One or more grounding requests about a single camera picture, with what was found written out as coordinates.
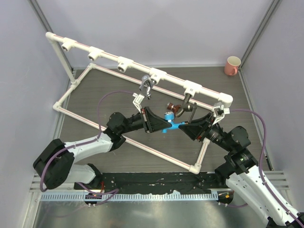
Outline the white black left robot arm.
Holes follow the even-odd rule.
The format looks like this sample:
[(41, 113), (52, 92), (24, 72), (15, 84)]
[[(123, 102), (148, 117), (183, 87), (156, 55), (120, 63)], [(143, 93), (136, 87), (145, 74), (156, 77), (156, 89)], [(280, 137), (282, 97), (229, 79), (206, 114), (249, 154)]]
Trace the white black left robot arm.
[(120, 112), (111, 114), (107, 128), (97, 136), (68, 143), (54, 139), (33, 163), (33, 168), (40, 177), (40, 190), (52, 190), (63, 183), (95, 190), (101, 186), (101, 172), (90, 163), (78, 165), (79, 160), (118, 149), (126, 141), (124, 133), (139, 129), (153, 133), (171, 126), (170, 122), (146, 107), (129, 118)]

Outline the blue plastic faucet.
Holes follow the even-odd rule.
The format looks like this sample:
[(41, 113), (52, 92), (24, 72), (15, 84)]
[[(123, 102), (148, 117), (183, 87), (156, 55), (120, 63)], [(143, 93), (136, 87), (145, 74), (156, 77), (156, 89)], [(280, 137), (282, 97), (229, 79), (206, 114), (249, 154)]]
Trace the blue plastic faucet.
[(168, 130), (177, 130), (180, 125), (185, 124), (185, 122), (175, 123), (175, 115), (172, 111), (166, 112), (164, 114), (164, 120), (167, 121), (171, 126), (162, 130), (162, 133), (167, 133)]

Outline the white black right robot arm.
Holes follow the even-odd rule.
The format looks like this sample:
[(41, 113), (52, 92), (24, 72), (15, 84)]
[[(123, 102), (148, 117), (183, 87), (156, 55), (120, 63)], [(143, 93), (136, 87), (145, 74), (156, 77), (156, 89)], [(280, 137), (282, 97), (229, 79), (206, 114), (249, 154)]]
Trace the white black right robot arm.
[(208, 114), (179, 126), (192, 140), (210, 140), (228, 154), (215, 169), (217, 186), (228, 186), (254, 210), (267, 228), (302, 228), (304, 214), (295, 209), (269, 181), (257, 159), (248, 150), (251, 144), (242, 126), (225, 132)]

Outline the white PVC pipe frame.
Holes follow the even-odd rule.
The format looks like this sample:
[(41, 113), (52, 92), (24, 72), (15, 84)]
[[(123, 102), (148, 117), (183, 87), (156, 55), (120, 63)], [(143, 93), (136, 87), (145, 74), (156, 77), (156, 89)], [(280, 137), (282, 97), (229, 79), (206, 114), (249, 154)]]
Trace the white PVC pipe frame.
[[(89, 73), (89, 71), (93, 70), (93, 69), (116, 76), (118, 78), (124, 79), (129, 82), (141, 85), (140, 80), (125, 75), (126, 70), (129, 68), (139, 70), (150, 76), (151, 80), (153, 81), (152, 90), (155, 90), (157, 92), (163, 93), (165, 95), (169, 95), (171, 97), (174, 97), (174, 98), (177, 98), (180, 100), (184, 99), (186, 93), (190, 94), (191, 95), (190, 103), (192, 103), (192, 104), (197, 103), (197, 106), (202, 107), (211, 112), (212, 112), (212, 107), (214, 106), (215, 103), (221, 102), (226, 108), (230, 108), (232, 105), (233, 97), (231, 95), (227, 95), (225, 93), (219, 93), (219, 92), (204, 88), (203, 86), (201, 86), (197, 83), (194, 83), (192, 81), (180, 79), (178, 77), (175, 77), (175, 76), (172, 76), (172, 75), (166, 73), (165, 71), (162, 71), (162, 70), (159, 70), (159, 69), (156, 69), (153, 67), (144, 66), (142, 64), (134, 62), (133, 60), (125, 58), (125, 57), (118, 57), (114, 54), (107, 53), (96, 47), (90, 47), (88, 45), (79, 43), (70, 38), (63, 38), (54, 33), (50, 34), (50, 38), (53, 41), (60, 43), (62, 49), (66, 52), (68, 52), (72, 48), (78, 48), (80, 50), (88, 52), (88, 58), (91, 61), (91, 63), (86, 67), (86, 69), (82, 72), (82, 74), (78, 78), (69, 77), (71, 80), (70, 88), (64, 93), (62, 98), (60, 98), (60, 100), (54, 104), (53, 108), (58, 112), (61, 112), (67, 116), (77, 119), (94, 128), (97, 127), (96, 123), (94, 123), (88, 119), (85, 119), (73, 112), (70, 112), (62, 107), (63, 102), (80, 85), (81, 81), (85, 78), (85, 76)], [(110, 70), (108, 68), (95, 64), (94, 61), (97, 60), (98, 58), (105, 58), (105, 59), (116, 62), (118, 64), (118, 66), (117, 66), (118, 71), (115, 72), (113, 70)], [(172, 91), (158, 87), (157, 84), (161, 80), (168, 81), (168, 82), (171, 82), (173, 84), (183, 87), (185, 89), (184, 95), (180, 95), (180, 94), (174, 93)]]

